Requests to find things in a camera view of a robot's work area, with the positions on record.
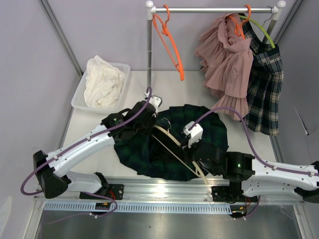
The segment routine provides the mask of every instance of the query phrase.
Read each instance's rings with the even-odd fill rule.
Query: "white table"
[[[218,99],[214,98],[210,91],[202,86],[204,76],[198,71],[185,72],[185,80],[179,79],[179,73],[175,71],[155,71],[154,82],[152,83],[153,93],[163,98],[160,111],[168,110],[170,106],[183,106],[191,104],[206,106],[211,108]],[[146,71],[132,71],[129,76],[127,92],[121,108],[132,108],[136,102],[144,99],[146,89]],[[70,144],[76,139],[87,134],[106,115],[87,113],[75,109],[70,120],[64,145]],[[239,151],[250,153],[252,151],[248,145],[242,123],[234,121],[229,115],[219,113],[220,119],[227,128],[228,151]],[[270,138],[261,133],[250,131],[250,137],[257,153],[265,160],[276,161],[270,143]],[[113,148],[105,148],[72,169],[74,172],[94,173],[101,172],[106,177],[138,177],[147,176],[137,175],[136,171],[122,165]]]

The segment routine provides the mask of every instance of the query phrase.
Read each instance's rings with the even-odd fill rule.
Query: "plaid dress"
[[[284,79],[279,47],[263,44],[250,22],[243,25],[246,38],[251,38],[250,49],[255,54],[248,84],[249,113],[246,125],[255,132],[278,135],[278,102]]]
[[[208,111],[209,109],[206,107],[192,105],[170,107],[167,111],[159,112],[157,125],[165,129],[169,128],[169,133],[181,142],[185,137],[181,133],[184,126]],[[227,150],[227,129],[219,119],[218,114],[212,113],[205,117],[200,125],[204,129],[203,142],[213,143],[215,147]],[[196,175],[151,136],[137,133],[132,139],[116,143],[114,149],[120,162],[137,171],[139,175],[177,181],[188,181],[196,178]],[[185,163],[195,171],[192,163]]]

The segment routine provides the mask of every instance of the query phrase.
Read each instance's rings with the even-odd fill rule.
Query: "metal floor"
[[[43,211],[36,239],[301,239],[293,206],[260,206],[246,221],[228,215]]]

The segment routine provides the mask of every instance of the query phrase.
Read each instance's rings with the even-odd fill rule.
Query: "laundry basket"
[[[83,111],[104,114],[104,115],[108,115],[110,113],[119,111],[119,106],[120,106],[120,103],[123,99],[123,93],[125,92],[126,85],[127,85],[128,80],[129,80],[129,74],[130,74],[131,68],[127,64],[114,63],[114,62],[109,62],[109,63],[112,66],[118,68],[120,71],[122,71],[126,75],[124,82],[123,82],[123,87],[122,87],[120,97],[119,97],[117,103],[115,104],[115,106],[113,108],[91,108],[91,107],[88,107],[86,105],[85,100],[84,100],[84,91],[86,89],[86,76],[88,75],[88,73],[87,73],[87,71],[85,71],[82,78],[81,78],[79,86],[75,91],[73,99],[71,101],[72,107],[74,107],[76,109],[83,110]]]

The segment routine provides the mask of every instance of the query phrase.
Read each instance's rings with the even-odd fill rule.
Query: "pink ruffled garment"
[[[246,100],[248,80],[253,62],[249,49],[251,39],[243,39],[235,34],[235,23],[226,18],[214,21],[212,28],[200,36],[203,41],[195,50],[202,57],[202,70],[206,71],[203,85],[211,89],[212,95],[221,98],[212,109],[228,106],[236,109],[242,117],[248,113]],[[236,14],[231,14],[240,22]],[[219,110],[240,120],[229,110]]]

